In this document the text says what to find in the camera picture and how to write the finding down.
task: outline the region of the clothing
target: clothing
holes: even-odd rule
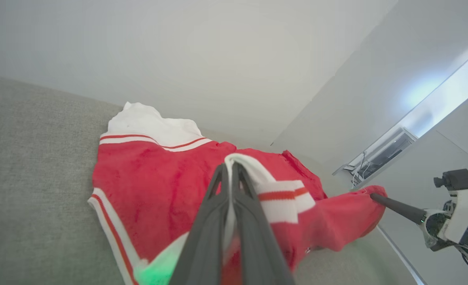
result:
[[[383,214],[369,197],[386,196],[382,187],[328,198],[319,178],[288,151],[238,150],[202,137],[194,121],[165,119],[155,108],[127,103],[100,137],[89,199],[126,284],[136,284],[133,269],[141,260],[151,264],[182,242],[216,166],[234,153],[252,157],[274,179],[272,187],[265,183],[256,191],[292,270],[308,247],[339,251],[371,231]],[[224,280],[239,280],[239,257],[237,251],[226,261]]]

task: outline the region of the red sleeve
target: red sleeve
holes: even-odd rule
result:
[[[368,186],[317,201],[313,209],[301,213],[299,221],[306,225],[305,236],[311,241],[311,247],[340,251],[346,244],[370,233],[385,211],[384,206],[371,199],[371,193],[387,197],[383,187]]]
[[[293,156],[289,151],[284,151],[281,155],[286,159],[288,164],[292,166],[299,175],[301,175],[301,177],[306,178],[303,180],[304,186],[308,189],[315,201],[327,199],[324,188],[322,188],[322,182],[318,176],[306,168],[306,166],[304,166],[299,159],[295,158],[295,156]]]

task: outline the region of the gray fabric surface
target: gray fabric surface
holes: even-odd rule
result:
[[[0,78],[0,284],[123,284],[87,204],[120,110]]]

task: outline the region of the white wall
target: white wall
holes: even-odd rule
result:
[[[442,121],[450,112],[468,99],[468,61],[454,74],[445,80],[442,85],[434,89],[422,102],[413,108],[404,118],[382,135],[376,142],[366,149],[366,161],[370,159],[371,152],[382,146],[393,137],[401,128],[406,128],[415,137],[421,137],[436,124]],[[363,155],[359,154],[350,165],[360,164]],[[351,175],[346,173],[346,181],[351,181]]]
[[[461,168],[468,169],[468,100],[387,164],[369,184],[384,186],[388,196],[400,202],[441,209],[450,197],[445,188],[435,188],[433,177]],[[468,267],[456,249],[436,253],[426,249],[420,229],[389,209],[380,226],[427,285],[468,284]]]
[[[274,141],[333,173],[468,59],[468,0],[400,1]]]
[[[270,145],[397,0],[0,0],[0,76]]]

